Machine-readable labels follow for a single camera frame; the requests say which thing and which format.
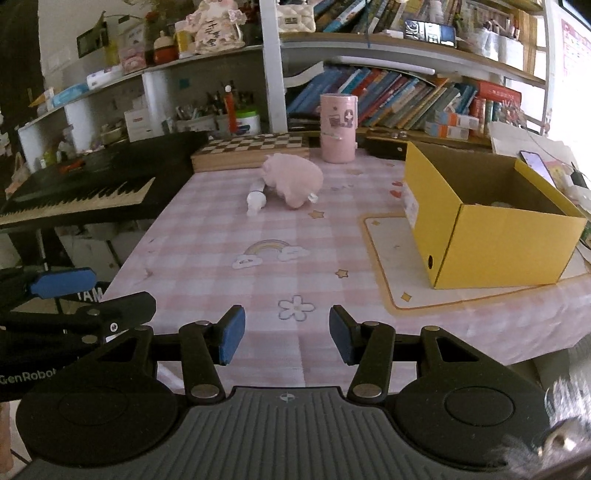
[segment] chessboard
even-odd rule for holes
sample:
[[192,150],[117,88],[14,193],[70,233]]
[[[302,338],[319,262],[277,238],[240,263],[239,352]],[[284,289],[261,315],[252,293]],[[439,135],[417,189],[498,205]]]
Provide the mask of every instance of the chessboard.
[[275,153],[289,153],[310,159],[308,138],[298,134],[265,134],[213,140],[191,155],[195,173],[216,170],[258,168]]

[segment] smartphone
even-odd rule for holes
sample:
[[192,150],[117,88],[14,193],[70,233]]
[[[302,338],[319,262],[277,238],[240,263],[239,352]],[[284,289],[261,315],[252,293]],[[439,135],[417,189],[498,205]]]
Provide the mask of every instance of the smartphone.
[[544,177],[544,179],[546,179],[548,183],[550,183],[553,187],[556,187],[556,184],[552,179],[552,175],[550,175],[548,167],[546,167],[546,164],[544,163],[544,160],[542,160],[542,157],[540,157],[535,152],[526,152],[525,150],[521,150],[519,154],[521,155],[523,161],[527,163],[531,168],[533,168],[538,175]]

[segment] yellow cardboard box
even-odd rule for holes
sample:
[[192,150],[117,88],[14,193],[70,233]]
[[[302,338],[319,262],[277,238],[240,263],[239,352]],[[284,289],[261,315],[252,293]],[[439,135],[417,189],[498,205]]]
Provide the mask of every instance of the yellow cardboard box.
[[420,142],[408,143],[403,198],[434,288],[556,283],[586,223],[517,158]]

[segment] pink cup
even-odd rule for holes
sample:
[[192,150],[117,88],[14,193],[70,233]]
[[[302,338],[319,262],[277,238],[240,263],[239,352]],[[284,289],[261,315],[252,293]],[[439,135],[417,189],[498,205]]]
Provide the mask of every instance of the pink cup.
[[355,159],[357,142],[357,96],[343,93],[320,95],[320,146],[329,163]]

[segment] table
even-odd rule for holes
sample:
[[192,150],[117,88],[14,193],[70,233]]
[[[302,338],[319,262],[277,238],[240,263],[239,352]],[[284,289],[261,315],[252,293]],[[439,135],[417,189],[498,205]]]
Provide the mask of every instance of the table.
[[[398,333],[418,334],[425,325],[439,325],[503,364],[571,347],[591,332],[591,275],[484,300],[389,313],[360,219],[369,213],[402,215],[404,163],[362,150],[347,165],[322,162],[319,150],[311,157],[324,172],[319,202],[290,210],[270,197],[252,218],[246,216],[246,195],[258,170],[194,175],[142,238],[104,299],[150,292],[157,301],[150,322],[155,333],[217,320],[231,305],[243,305],[245,336],[232,363],[218,368],[226,388],[346,388],[355,367],[343,364],[330,338],[334,304],[358,322],[378,320]],[[396,364],[391,391],[414,375],[414,364]],[[163,362],[159,379],[173,391],[183,389],[177,362]]]

